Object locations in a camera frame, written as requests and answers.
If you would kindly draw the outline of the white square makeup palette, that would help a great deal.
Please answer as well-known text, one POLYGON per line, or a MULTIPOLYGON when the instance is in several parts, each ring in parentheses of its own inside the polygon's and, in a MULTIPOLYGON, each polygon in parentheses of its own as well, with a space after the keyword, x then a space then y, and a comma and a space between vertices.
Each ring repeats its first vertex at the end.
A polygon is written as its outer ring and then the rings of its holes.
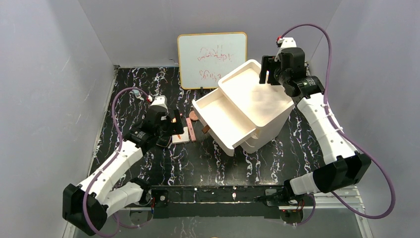
POLYGON ((183 127, 183 133, 172 136, 172 144, 187 143, 190 141, 189 130, 187 127, 183 127))

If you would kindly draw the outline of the pink rectangular makeup stick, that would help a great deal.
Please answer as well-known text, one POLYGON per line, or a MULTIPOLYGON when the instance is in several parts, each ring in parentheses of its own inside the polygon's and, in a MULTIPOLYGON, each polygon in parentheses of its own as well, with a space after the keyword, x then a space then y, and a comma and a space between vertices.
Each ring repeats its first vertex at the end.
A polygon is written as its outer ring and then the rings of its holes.
POLYGON ((188 128, 188 131, 189 131, 189 135, 190 135, 191 141, 192 142, 195 142, 196 141, 196 136, 195 136, 195 132, 194 132, 194 129, 193 129, 192 121, 191 121, 190 118, 186 118, 186 124, 187 124, 187 128, 188 128))

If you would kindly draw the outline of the white top drawer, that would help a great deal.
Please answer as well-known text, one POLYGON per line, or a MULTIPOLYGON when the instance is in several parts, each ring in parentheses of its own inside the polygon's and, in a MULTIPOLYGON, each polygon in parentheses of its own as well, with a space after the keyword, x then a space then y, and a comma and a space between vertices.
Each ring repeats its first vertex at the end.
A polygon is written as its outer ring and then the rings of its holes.
POLYGON ((194 112, 208 133, 228 156, 234 156, 236 147, 250 138, 256 126, 224 95, 215 89, 192 101, 194 112))

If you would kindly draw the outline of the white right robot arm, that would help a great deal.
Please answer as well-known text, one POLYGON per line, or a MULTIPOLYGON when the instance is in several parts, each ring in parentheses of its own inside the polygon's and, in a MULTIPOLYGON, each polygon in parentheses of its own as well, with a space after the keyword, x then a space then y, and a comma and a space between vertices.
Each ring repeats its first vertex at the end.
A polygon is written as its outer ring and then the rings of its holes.
POLYGON ((282 191, 284 198, 328 193, 361 180, 371 159, 344 138, 334 114, 326 112, 325 88, 318 77, 307 74, 305 53, 301 48, 284 48, 276 56, 263 56, 259 83, 284 88, 309 123, 325 164, 306 175, 286 180, 282 191))

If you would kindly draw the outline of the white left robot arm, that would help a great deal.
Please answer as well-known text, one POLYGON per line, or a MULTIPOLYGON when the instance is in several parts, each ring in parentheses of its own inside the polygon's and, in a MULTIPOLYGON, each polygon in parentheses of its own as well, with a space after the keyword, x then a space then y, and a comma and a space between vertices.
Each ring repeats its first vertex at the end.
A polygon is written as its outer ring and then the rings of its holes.
POLYGON ((150 184, 133 178, 125 185, 114 186, 125 172, 154 147, 167 147, 171 137, 183 134, 178 109, 169 113, 163 106, 151 106, 145 118, 123 136, 121 147, 90 176, 78 185, 69 184, 63 191, 62 217, 89 236, 96 235, 108 217, 133 203, 148 204, 150 184))

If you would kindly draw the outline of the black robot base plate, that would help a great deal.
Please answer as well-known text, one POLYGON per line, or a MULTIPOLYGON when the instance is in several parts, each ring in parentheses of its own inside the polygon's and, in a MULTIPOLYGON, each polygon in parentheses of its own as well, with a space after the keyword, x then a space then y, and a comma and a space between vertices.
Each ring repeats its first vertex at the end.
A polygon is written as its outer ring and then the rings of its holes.
POLYGON ((263 217, 301 222, 311 212, 313 198, 288 201, 279 185, 152 186, 152 200, 130 204, 131 211, 151 211, 155 219, 177 217, 263 217))

